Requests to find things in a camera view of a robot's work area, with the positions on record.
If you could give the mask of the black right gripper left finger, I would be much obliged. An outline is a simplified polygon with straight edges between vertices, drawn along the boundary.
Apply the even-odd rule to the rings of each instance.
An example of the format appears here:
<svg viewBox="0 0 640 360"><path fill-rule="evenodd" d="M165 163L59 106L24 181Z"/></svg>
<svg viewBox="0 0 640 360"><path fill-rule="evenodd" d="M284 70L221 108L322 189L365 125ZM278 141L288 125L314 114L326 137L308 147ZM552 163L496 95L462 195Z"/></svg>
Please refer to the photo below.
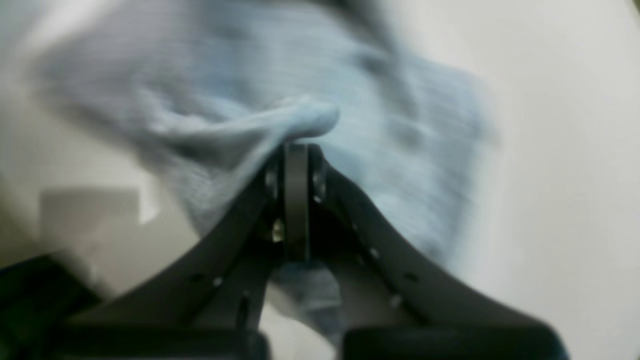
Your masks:
<svg viewBox="0 0 640 360"><path fill-rule="evenodd" d="M298 145L274 153L220 223L160 274L71 317L52 360L269 360L268 280L298 259Z"/></svg>

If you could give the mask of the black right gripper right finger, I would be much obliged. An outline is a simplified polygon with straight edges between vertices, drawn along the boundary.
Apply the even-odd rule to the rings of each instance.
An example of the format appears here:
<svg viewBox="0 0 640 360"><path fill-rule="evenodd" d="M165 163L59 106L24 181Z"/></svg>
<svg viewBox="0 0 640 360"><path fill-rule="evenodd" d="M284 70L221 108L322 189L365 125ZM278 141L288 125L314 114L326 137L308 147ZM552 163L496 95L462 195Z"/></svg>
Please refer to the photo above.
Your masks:
<svg viewBox="0 0 640 360"><path fill-rule="evenodd" d="M569 358L550 326L417 251L318 145L298 145L298 261L325 262L340 286L343 360Z"/></svg>

